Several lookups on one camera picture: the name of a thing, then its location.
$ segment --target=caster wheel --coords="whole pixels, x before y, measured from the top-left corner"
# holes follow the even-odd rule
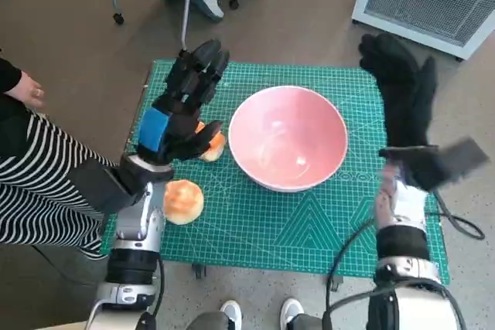
[[[201,280],[203,277],[207,276],[207,266],[203,266],[199,263],[193,263],[191,267],[197,280]]]
[[[114,21],[117,25],[122,25],[124,23],[124,17],[122,17],[121,13],[115,13]]]
[[[237,0],[230,0],[229,6],[230,6],[230,9],[233,9],[235,11],[236,9],[239,8],[239,2]]]

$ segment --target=black sleeve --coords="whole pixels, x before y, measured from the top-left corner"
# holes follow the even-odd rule
[[[22,102],[4,94],[21,80],[21,70],[0,58],[0,158],[19,156],[26,150],[29,112]]]
[[[0,58],[0,94],[11,90],[21,80],[21,70]]]

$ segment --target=pink bowl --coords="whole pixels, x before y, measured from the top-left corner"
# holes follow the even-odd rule
[[[229,147],[255,182],[298,192],[326,181],[342,165],[347,130],[325,97],[301,87],[272,87],[235,111]]]

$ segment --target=white appliance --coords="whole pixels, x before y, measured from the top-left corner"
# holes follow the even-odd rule
[[[495,29],[495,0],[357,0],[352,18],[467,60]]]

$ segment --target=blue tag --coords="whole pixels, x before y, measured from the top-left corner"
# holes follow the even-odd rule
[[[148,150],[157,152],[168,123],[169,116],[167,114],[156,110],[154,107],[148,109],[139,128],[139,144]]]

